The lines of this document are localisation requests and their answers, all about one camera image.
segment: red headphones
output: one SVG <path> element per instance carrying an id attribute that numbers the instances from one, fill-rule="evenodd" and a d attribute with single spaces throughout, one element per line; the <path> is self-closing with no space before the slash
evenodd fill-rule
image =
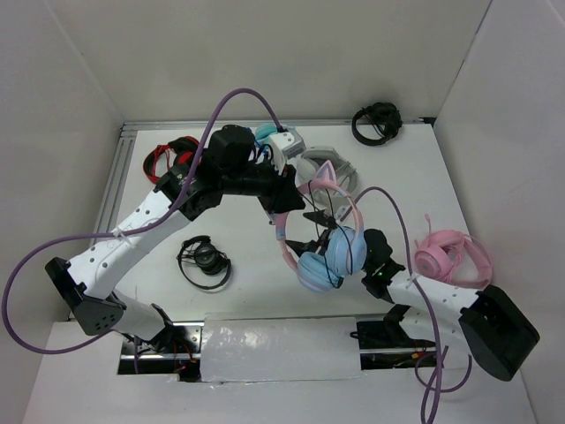
<path id="1" fill-rule="evenodd" d="M 157 166 L 157 161 L 159 157 L 164 153 L 167 156 L 167 170 L 170 169 L 170 150 L 175 152 L 177 155 L 173 160 L 173 166 L 179 165 L 181 163 L 188 163 L 192 157 L 192 155 L 196 152 L 198 148 L 198 140 L 190 135 L 186 135 L 179 139 L 176 139 L 170 143 L 159 145 L 155 148 L 153 152 L 151 152 L 143 161 L 143 171 L 149 181 L 153 184 L 156 184 L 160 177 L 155 175 L 155 168 Z"/>

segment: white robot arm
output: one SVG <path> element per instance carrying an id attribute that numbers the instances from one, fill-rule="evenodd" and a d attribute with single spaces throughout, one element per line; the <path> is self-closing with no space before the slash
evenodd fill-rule
<path id="1" fill-rule="evenodd" d="M 116 290 L 129 269 L 168 236 L 218 206 L 224 194 L 258 197 L 269 216 L 305 208 L 295 186 L 296 170 L 289 165 L 275 167 L 269 161 L 249 161 L 253 143 L 249 130 L 226 125 L 212 135 L 181 206 L 164 223 L 124 236 L 124 231 L 146 227 L 167 213 L 181 193 L 189 164 L 175 166 L 165 174 L 116 227 L 114 238 L 96 243 L 69 261 L 55 258 L 46 265 L 86 334 L 100 335 L 113 329 L 139 337 L 156 351 L 169 349 L 175 340 L 183 340 L 182 329 L 157 305 L 142 304 Z M 496 378 L 512 378 L 539 341 L 539 334 L 501 289 L 489 286 L 477 291 L 410 276 L 390 258 L 392 249 L 381 231 L 370 229 L 364 235 L 368 254 L 362 283 L 375 298 L 395 305 L 387 320 L 396 324 L 393 327 L 400 336 L 434 340 L 426 303 L 413 283 L 416 277 L 432 303 L 446 344 L 472 354 Z M 288 245 L 300 255 L 319 243 L 289 241 Z"/>

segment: pink cat ear headphones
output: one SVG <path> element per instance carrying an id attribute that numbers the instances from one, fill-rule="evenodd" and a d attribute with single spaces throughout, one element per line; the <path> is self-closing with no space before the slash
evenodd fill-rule
<path id="1" fill-rule="evenodd" d="M 305 252 L 298 262 L 292 257 L 285 243 L 288 212 L 275 215 L 275 230 L 282 256 L 297 273 L 298 281 L 313 292 L 328 292 L 338 288 L 345 276 L 355 274 L 363 268 L 367 245 L 363 234 L 363 217 L 350 194 L 336 183 L 335 170 L 330 161 L 322 164 L 316 178 L 298 187 L 298 191 L 303 195 L 318 189 L 334 190 L 349 202 L 355 220 L 355 230 L 347 226 L 333 230 L 324 254 Z"/>
<path id="2" fill-rule="evenodd" d="M 493 264 L 488 253 L 478 241 L 468 234 L 455 230 L 432 232 L 430 216 L 426 214 L 429 234 L 420 243 L 416 241 L 414 260 L 418 271 L 428 278 L 459 287 L 482 290 L 493 279 Z M 453 275 L 463 260 L 463 250 L 471 257 L 477 267 L 475 280 L 454 280 Z M 449 254 L 455 253 L 452 259 Z"/>

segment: gray headphones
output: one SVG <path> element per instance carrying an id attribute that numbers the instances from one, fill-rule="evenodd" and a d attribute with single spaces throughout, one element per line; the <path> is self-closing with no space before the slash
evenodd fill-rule
<path id="1" fill-rule="evenodd" d="M 298 159 L 297 175 L 299 184 L 304 184 L 314 178 L 316 172 L 325 161 L 330 161 L 332 165 L 334 165 L 337 184 L 339 184 L 343 190 L 353 193 L 358 184 L 357 171 L 353 168 L 351 163 L 341 157 L 334 148 L 327 146 L 308 148 L 300 159 Z M 329 194 L 334 208 L 340 208 L 347 203 L 339 194 L 332 192 L 329 192 Z M 314 191 L 313 197 L 317 203 L 330 206 L 328 194 L 325 190 Z"/>

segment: headphones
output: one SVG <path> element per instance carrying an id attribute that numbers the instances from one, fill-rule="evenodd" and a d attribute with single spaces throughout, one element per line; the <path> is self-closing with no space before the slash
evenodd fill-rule
<path id="1" fill-rule="evenodd" d="M 459 287 L 483 290 L 493 279 L 493 264 L 479 242 L 468 234 L 455 230 L 432 232 L 430 216 L 426 214 L 429 226 L 428 236 L 420 243 L 416 241 L 414 260 L 423 276 Z M 453 280 L 455 270 L 463 260 L 463 250 L 471 257 L 477 267 L 475 280 Z M 449 254 L 456 253 L 455 259 Z"/>
<path id="2" fill-rule="evenodd" d="M 199 245 L 191 250 L 190 247 L 196 244 Z M 197 284 L 186 275 L 183 262 L 194 263 L 207 276 L 220 274 L 224 269 L 226 270 L 226 275 L 220 283 L 215 285 Z M 184 241 L 177 255 L 177 263 L 180 272 L 183 273 L 183 276 L 190 284 L 207 292 L 219 289 L 228 282 L 231 276 L 231 260 L 228 259 L 224 252 L 220 252 L 212 245 L 209 236 L 198 236 Z"/>
<path id="3" fill-rule="evenodd" d="M 315 147 L 308 148 L 298 159 L 297 163 L 297 175 L 298 182 L 303 184 L 304 182 L 310 181 L 315 178 L 316 173 L 320 169 L 321 165 L 326 161 L 330 161 L 334 167 L 335 175 L 337 178 L 338 185 L 348 193 L 353 193 L 357 188 L 358 175 L 357 171 L 351 163 L 343 159 L 334 148 L 329 147 Z M 343 202 L 343 197 L 334 192 L 334 195 L 330 196 L 330 199 L 326 195 L 325 191 L 317 190 L 313 194 L 313 198 L 326 206 L 329 206 L 329 202 L 337 204 L 337 207 L 343 206 L 346 202 Z"/>
<path id="4" fill-rule="evenodd" d="M 312 189 L 336 191 L 351 205 L 355 230 L 346 226 L 333 229 L 325 252 L 304 252 L 297 262 L 285 243 L 289 212 L 274 216 L 276 239 L 279 240 L 282 257 L 297 273 L 298 281 L 313 292 L 329 292 L 341 287 L 345 276 L 359 272 L 365 264 L 367 245 L 363 235 L 363 217 L 350 194 L 336 181 L 334 167 L 330 161 L 326 161 L 318 170 L 316 178 L 298 187 L 302 195 Z"/>
<path id="5" fill-rule="evenodd" d="M 369 139 L 357 129 L 357 121 L 365 117 L 369 124 L 380 135 L 379 139 Z M 394 139 L 403 126 L 400 112 L 393 103 L 377 102 L 361 109 L 351 120 L 351 132 L 359 143 L 366 146 L 382 146 L 387 141 Z"/>
<path id="6" fill-rule="evenodd" d="M 173 165 L 179 165 L 181 163 L 188 163 L 192 155 L 196 152 L 197 148 L 198 140 L 196 140 L 194 137 L 191 137 L 190 135 L 181 137 L 165 145 L 159 145 L 153 152 L 147 155 L 147 157 L 143 161 L 143 171 L 145 172 L 145 175 L 147 175 L 147 178 L 149 178 L 149 181 L 151 181 L 153 184 L 156 184 L 159 180 L 159 177 L 155 175 L 155 167 L 157 165 L 159 157 L 161 157 L 163 153 L 167 156 L 167 170 L 169 170 L 170 150 L 177 154 L 177 156 L 173 160 Z"/>
<path id="7" fill-rule="evenodd" d="M 271 134 L 278 133 L 278 129 L 273 124 L 263 124 L 259 125 L 255 130 L 255 139 L 259 145 L 262 145 L 267 141 L 267 137 Z"/>

